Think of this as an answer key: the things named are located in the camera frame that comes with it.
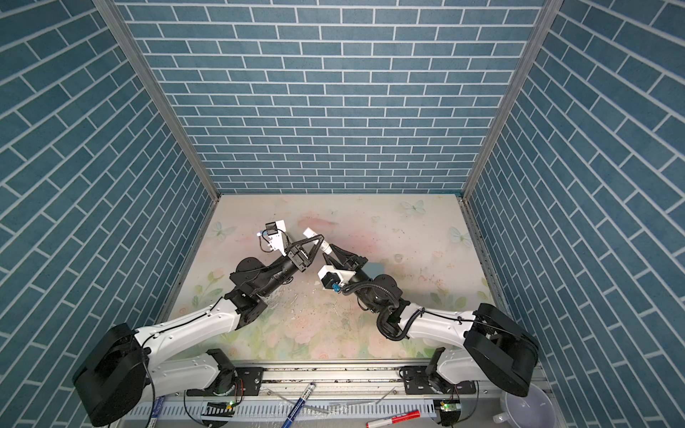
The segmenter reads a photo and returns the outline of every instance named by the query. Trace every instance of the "blue marker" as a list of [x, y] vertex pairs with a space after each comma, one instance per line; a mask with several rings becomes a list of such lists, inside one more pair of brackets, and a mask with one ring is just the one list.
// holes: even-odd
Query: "blue marker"
[[297, 400], [297, 403], [295, 403], [295, 406], [292, 408], [290, 413], [288, 414], [288, 418], [286, 419], [285, 422], [283, 422], [283, 425], [281, 428], [288, 428], [292, 422], [295, 420], [295, 417], [297, 417], [297, 414], [299, 411], [304, 407], [304, 402], [307, 401], [309, 396], [312, 394], [312, 391], [314, 390], [314, 382], [310, 383], [309, 386], [307, 387], [306, 390], [302, 393], [302, 396], [300, 397], [299, 400]]

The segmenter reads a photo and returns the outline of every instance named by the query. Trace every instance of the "brick wall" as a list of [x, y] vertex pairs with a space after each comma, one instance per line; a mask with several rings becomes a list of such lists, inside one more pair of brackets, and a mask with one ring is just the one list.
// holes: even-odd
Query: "brick wall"
[[685, 426], [684, 23], [566, 0], [471, 201], [570, 426]]
[[79, 427], [75, 365], [157, 316], [210, 202], [90, 0], [0, 11], [0, 427]]
[[219, 189], [459, 192], [543, 0], [117, 1]]

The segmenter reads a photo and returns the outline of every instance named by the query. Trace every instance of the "metal corner post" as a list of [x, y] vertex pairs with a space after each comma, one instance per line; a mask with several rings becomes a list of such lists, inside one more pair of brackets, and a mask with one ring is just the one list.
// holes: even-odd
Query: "metal corner post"
[[181, 150], [183, 150], [183, 153], [186, 154], [186, 157], [190, 161], [190, 165], [192, 165], [192, 169], [195, 170], [212, 200], [217, 202], [219, 200], [219, 191], [214, 185], [207, 169], [202, 164], [195, 148], [192, 146], [186, 130], [183, 128], [178, 116], [176, 116], [166, 95], [164, 95], [162, 87], [152, 73], [150, 66], [147, 64], [145, 56], [142, 54], [138, 43], [136, 43], [133, 33], [131, 33], [128, 25], [124, 22], [124, 18], [121, 16], [119, 9], [116, 4], [114, 4], [114, 0], [93, 0], [93, 3], [98, 12], [100, 12], [100, 15], [102, 15], [102, 19], [112, 32], [114, 39], [119, 44], [124, 55], [126, 55], [126, 58], [129, 60], [129, 63], [136, 72], [140, 82], [145, 87], [150, 99], [155, 103], [164, 122], [169, 126], [171, 133], [176, 138], [176, 142], [181, 147]]
[[504, 124], [506, 123], [512, 108], [514, 107], [514, 102], [516, 102], [516, 98], [519, 96], [523, 84], [525, 83], [525, 78], [528, 76], [530, 69], [533, 68], [533, 63], [540, 52], [540, 48], [545, 41], [545, 37], [547, 37], [549, 28], [554, 22], [556, 14], [559, 11], [559, 8], [561, 8], [563, 1], [564, 0], [547, 0], [545, 6], [540, 12], [540, 15], [538, 16], [535, 27], [533, 27], [533, 32], [530, 34], [530, 39], [528, 40], [528, 43], [523, 50], [523, 54], [521, 54], [521, 59], [516, 66], [512, 80], [509, 83], [504, 96], [502, 97], [502, 102], [497, 110], [497, 115], [495, 116], [495, 119], [493, 119], [490, 129], [485, 135], [483, 146], [476, 156], [473, 168], [471, 169], [471, 174], [469, 175], [469, 178], [466, 179], [466, 185], [464, 186], [464, 192], [462, 193], [462, 198], [465, 201], [468, 201], [471, 197], [471, 194], [473, 194], [476, 183], [478, 182], [478, 179], [485, 168], [485, 163], [487, 163], [490, 154], [495, 148], [495, 144], [497, 144], [497, 139], [502, 133]]

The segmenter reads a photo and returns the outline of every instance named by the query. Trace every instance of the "robotic arm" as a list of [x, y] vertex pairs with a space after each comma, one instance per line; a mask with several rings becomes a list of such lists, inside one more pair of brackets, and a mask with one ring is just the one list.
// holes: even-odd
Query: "robotic arm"
[[[304, 234], [316, 235], [311, 229]], [[469, 352], [471, 357], [463, 357], [459, 349], [436, 350], [426, 371], [434, 389], [449, 393], [461, 381], [489, 379], [510, 394], [527, 396], [540, 345], [495, 306], [481, 303], [477, 310], [463, 312], [426, 309], [402, 299], [390, 275], [371, 279], [364, 272], [365, 257], [326, 241], [321, 249], [326, 265], [319, 278], [324, 288], [355, 294], [360, 307], [378, 314], [376, 326], [384, 337], [420, 338]]]
[[[73, 375], [73, 383], [94, 426], [120, 419], [139, 401], [148, 401], [190, 389], [226, 393], [236, 370], [220, 349], [194, 358], [168, 358], [220, 333], [252, 323], [266, 309], [261, 297], [289, 284], [297, 271], [311, 265], [323, 244], [313, 235], [290, 242], [283, 221], [267, 223], [258, 233], [260, 246], [280, 256], [268, 266], [258, 259], [243, 259], [229, 278], [236, 287], [211, 306], [191, 314], [139, 329], [126, 324], [112, 327]], [[309, 251], [305, 245], [312, 244]]]

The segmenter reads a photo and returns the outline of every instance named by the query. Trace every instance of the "table surface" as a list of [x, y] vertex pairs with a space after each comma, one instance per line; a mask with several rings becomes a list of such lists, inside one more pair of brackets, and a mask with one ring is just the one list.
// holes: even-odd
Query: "table surface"
[[[392, 275], [402, 297], [428, 308], [476, 309], [493, 299], [453, 195], [235, 195], [223, 196], [199, 246], [171, 317], [215, 302], [243, 258], [270, 264], [277, 257], [258, 248], [264, 224], [285, 220], [291, 240], [310, 227], [340, 248], [363, 255]], [[190, 348], [190, 357], [221, 348], [232, 360], [426, 358], [422, 340], [392, 342], [354, 297], [325, 290], [319, 255], [265, 299], [269, 307], [250, 325]]]

